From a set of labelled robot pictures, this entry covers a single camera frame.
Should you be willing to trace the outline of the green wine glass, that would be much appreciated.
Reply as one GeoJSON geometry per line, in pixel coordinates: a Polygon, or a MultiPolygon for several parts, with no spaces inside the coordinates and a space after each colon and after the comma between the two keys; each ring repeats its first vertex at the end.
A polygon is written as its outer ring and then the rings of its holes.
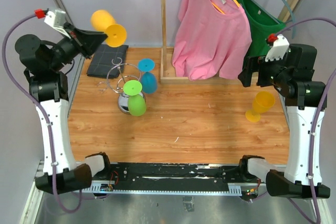
{"type": "Polygon", "coordinates": [[[129,80],[123,86],[128,96],[128,109],[132,116],[142,116],[146,112],[146,102],[141,95],[142,84],[138,80],[129,80]]]}

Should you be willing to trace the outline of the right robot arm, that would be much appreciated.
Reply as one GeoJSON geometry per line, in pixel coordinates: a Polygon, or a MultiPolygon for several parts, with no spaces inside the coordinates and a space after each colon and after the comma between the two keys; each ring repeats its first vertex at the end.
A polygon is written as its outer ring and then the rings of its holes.
{"type": "Polygon", "coordinates": [[[327,97],[326,85],[313,81],[317,49],[303,44],[289,48],[269,60],[249,56],[238,78],[244,87],[251,85],[254,72],[257,85],[273,86],[284,97],[290,133],[286,169],[281,172],[263,157],[245,155],[239,161],[238,177],[244,182],[259,178],[275,197],[328,199],[330,188],[323,184],[319,166],[319,141],[327,97]]]}

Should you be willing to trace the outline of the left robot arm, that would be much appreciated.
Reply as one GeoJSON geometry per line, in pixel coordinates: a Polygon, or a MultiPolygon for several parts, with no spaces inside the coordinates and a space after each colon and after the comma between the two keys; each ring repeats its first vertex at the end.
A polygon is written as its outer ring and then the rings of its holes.
{"type": "Polygon", "coordinates": [[[63,194],[91,186],[94,175],[108,179],[112,166],[105,153],[92,154],[97,164],[76,163],[71,150],[68,127],[68,80],[61,71],[78,54],[90,58],[106,40],[99,31],[77,29],[64,24],[65,35],[58,43],[27,34],[17,39],[15,50],[26,67],[29,96],[37,102],[44,143],[43,175],[35,179],[36,187],[50,194],[63,194]]]}

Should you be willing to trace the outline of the orange wine glass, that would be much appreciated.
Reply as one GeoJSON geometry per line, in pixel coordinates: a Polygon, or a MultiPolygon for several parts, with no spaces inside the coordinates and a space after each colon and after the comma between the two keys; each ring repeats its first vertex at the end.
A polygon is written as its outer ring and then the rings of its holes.
{"type": "Polygon", "coordinates": [[[105,42],[110,47],[120,47],[127,39],[126,29],[118,24],[107,10],[95,11],[91,16],[91,24],[96,31],[107,35],[105,42]]]}
{"type": "Polygon", "coordinates": [[[261,114],[269,111],[275,104],[275,97],[267,91],[258,92],[253,100],[252,108],[245,113],[249,122],[258,122],[261,114]]]}

